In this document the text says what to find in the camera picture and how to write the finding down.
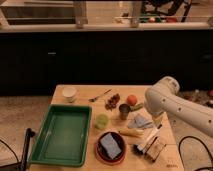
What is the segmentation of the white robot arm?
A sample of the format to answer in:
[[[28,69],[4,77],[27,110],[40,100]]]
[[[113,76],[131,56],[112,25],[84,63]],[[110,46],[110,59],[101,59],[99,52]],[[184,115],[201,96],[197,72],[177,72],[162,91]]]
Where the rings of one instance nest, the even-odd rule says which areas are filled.
[[[178,81],[165,76],[145,91],[145,108],[153,118],[163,112],[182,119],[213,138],[213,109],[177,96]]]

